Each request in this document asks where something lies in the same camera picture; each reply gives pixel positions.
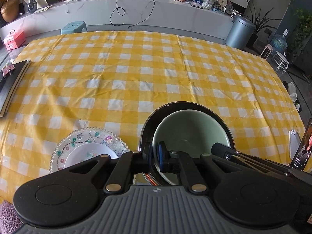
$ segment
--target person on phone screen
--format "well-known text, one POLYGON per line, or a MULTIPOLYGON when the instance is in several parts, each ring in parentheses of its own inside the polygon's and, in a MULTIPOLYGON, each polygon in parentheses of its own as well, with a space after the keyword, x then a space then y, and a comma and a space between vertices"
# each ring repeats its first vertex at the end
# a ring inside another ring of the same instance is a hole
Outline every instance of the person on phone screen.
POLYGON ((310 156, 312 151, 312 133, 310 134, 309 140, 305 146, 301 149, 301 153, 298 154, 297 158, 300 162, 305 162, 306 159, 310 156))

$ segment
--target blue plastic stool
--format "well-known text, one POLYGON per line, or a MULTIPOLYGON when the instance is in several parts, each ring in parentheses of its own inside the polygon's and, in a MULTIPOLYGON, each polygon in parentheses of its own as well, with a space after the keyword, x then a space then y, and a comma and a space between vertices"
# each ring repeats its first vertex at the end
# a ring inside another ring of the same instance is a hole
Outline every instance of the blue plastic stool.
POLYGON ((64 26, 60 34, 69 34, 69 33, 78 33, 78 32, 87 32, 87 26, 84 21, 71 22, 64 26))

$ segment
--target vase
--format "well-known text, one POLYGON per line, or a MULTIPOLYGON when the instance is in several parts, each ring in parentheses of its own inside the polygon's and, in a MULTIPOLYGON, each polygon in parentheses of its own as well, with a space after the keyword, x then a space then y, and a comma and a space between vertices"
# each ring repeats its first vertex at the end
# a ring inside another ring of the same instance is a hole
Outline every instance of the vase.
POLYGON ((257 40, 257 38, 258 38, 258 34, 252 33, 250 39, 247 42, 246 47, 252 49, 255 41, 257 40))
POLYGON ((37 2, 35 0, 29 0, 28 11, 29 13, 34 13, 38 8, 37 2))

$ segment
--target metal screw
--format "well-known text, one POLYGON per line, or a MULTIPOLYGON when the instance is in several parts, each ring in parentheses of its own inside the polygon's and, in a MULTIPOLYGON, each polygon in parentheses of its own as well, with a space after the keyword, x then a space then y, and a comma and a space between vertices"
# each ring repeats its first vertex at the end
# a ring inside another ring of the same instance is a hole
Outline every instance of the metal screw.
POLYGON ((203 192, 207 189, 207 187, 203 184, 195 184, 195 185, 192 185, 191 189, 194 192, 203 192))
POLYGON ((121 185, 119 184, 109 184, 106 186, 106 190, 109 192, 117 192, 121 189, 121 185))

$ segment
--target black bowl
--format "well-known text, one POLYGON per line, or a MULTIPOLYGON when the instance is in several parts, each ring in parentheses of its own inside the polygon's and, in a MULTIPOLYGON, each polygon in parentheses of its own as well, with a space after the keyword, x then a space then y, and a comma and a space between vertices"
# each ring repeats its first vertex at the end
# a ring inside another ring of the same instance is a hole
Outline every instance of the black bowl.
MULTIPOLYGON (((192 103, 192 102, 172 102, 168 103, 166 105, 163 105, 159 107, 157 110, 155 110, 146 120, 141 136, 140 136, 140 142, 139 142, 139 150, 142 150, 144 145, 147 142, 152 143, 154 133, 158 127, 158 125, 163 121, 164 118, 166 118, 168 115, 180 111, 180 110, 197 110, 201 111, 205 114, 210 115, 212 118, 214 118, 224 129, 224 131, 227 134, 227 137, 229 138, 230 141, 230 146, 232 149, 235 149, 234 145, 234 140, 233 136, 227 127, 227 125, 223 122, 223 120, 216 115, 213 111, 209 110, 208 108, 192 103)), ((168 183, 163 179, 163 177, 159 174, 159 172, 156 169, 155 165, 152 165, 151 172, 149 174, 145 175, 145 178, 149 181, 150 184, 152 185, 168 185, 168 183)))

